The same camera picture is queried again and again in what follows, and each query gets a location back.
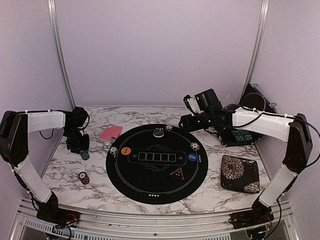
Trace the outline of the green poker chip stack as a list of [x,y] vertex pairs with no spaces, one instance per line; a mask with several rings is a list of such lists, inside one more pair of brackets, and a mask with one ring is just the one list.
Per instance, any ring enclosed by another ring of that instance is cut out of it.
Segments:
[[88,151],[83,151],[80,153],[82,160],[87,161],[90,159],[90,154]]

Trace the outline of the grey chip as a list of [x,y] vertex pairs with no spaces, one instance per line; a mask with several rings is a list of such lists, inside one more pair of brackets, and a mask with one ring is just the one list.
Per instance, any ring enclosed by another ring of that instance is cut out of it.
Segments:
[[172,131],[173,130],[173,126],[172,125],[167,125],[166,126],[166,130],[167,131]]
[[116,156],[117,153],[118,153],[118,148],[115,147],[115,146],[112,146],[112,147],[109,149],[109,153],[110,153],[112,156]]
[[200,149],[200,145],[197,142],[192,142],[190,144],[190,147],[194,150],[194,151],[198,151]]

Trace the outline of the blue small blind button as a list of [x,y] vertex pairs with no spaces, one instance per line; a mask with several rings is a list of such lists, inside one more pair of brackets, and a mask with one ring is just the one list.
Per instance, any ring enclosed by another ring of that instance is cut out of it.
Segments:
[[190,153],[190,154],[188,154],[187,159],[190,162],[197,162],[198,161],[198,155],[194,154],[194,153]]

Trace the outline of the black dealer button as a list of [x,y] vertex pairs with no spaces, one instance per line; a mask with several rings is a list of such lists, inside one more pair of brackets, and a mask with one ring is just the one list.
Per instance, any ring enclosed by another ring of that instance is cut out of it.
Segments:
[[162,138],[165,135],[165,131],[163,129],[155,129],[152,134],[155,138]]

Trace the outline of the orange big blind button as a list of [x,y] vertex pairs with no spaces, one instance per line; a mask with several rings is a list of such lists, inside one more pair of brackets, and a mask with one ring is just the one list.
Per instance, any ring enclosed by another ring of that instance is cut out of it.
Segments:
[[123,147],[120,152],[122,155],[128,156],[132,152],[132,150],[129,147]]

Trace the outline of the red triangle all-in marker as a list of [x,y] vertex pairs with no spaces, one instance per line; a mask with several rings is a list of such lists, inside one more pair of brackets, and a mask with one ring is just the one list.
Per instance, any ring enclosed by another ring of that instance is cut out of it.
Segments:
[[181,180],[181,181],[184,181],[184,180],[185,180],[182,167],[177,168],[176,170],[174,170],[173,172],[171,172],[169,175],[170,175],[171,177],[176,178],[176,179]]

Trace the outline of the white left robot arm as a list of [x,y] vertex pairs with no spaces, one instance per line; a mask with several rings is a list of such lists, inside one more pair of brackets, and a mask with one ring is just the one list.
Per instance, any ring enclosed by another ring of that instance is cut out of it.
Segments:
[[4,113],[0,122],[0,155],[21,180],[33,198],[46,204],[54,197],[34,168],[29,157],[29,134],[44,130],[62,129],[67,149],[88,160],[90,137],[84,133],[90,122],[82,107],[66,110],[11,111]]

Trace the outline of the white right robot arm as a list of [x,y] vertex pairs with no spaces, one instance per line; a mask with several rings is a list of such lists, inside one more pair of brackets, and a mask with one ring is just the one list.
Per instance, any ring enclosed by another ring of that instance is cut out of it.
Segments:
[[264,136],[264,143],[272,141],[283,148],[280,150],[272,145],[270,150],[259,151],[263,158],[276,157],[281,163],[257,198],[256,206],[247,214],[252,224],[260,223],[267,216],[266,208],[271,207],[293,185],[298,175],[313,164],[309,160],[313,151],[310,131],[317,133],[318,130],[303,113],[274,113],[243,103],[223,106],[212,88],[194,96],[186,95],[183,102],[190,111],[191,122],[198,126],[253,132]]

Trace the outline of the red playing card deck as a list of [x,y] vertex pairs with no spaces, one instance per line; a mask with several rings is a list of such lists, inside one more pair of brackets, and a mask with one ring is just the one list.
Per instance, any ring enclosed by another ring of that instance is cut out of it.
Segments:
[[107,127],[99,136],[99,139],[103,141],[110,141],[111,139],[117,139],[121,132],[122,132],[122,127],[121,126],[112,126],[112,127]]

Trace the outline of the black poker chip case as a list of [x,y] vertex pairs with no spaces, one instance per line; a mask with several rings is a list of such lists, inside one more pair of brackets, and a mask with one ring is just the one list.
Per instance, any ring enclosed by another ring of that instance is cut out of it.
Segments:
[[254,119],[260,121],[261,112],[276,114],[278,107],[276,102],[271,102],[265,97],[256,83],[250,83],[244,90],[239,101],[239,108],[236,109],[236,128],[221,127],[218,130],[218,138],[225,147],[252,145],[260,140],[263,135],[249,130]]

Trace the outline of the red poker chip stack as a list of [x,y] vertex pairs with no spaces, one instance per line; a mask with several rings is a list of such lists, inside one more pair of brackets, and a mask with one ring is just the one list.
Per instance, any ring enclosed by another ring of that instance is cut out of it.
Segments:
[[78,178],[83,185],[87,185],[90,183],[90,178],[86,172],[82,171],[78,174]]

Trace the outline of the floral patterned pouch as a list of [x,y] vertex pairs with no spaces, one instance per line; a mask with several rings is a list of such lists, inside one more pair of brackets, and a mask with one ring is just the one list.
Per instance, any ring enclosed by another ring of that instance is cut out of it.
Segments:
[[258,194],[260,192],[258,163],[247,158],[223,155],[220,185],[234,192]]

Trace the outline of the round black poker mat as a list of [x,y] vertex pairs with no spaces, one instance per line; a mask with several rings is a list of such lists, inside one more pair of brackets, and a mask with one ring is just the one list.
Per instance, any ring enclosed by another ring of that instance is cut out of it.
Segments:
[[[121,134],[111,145],[118,152],[108,151],[106,171],[113,186],[123,195],[139,203],[164,205],[189,197],[203,183],[209,168],[208,156],[201,142],[192,134],[165,124],[147,124]],[[153,136],[155,129],[164,130],[164,136]],[[191,143],[198,143],[195,151]],[[131,148],[129,155],[121,149]],[[198,161],[188,160],[188,154],[197,154]],[[170,176],[182,167],[185,180]]]

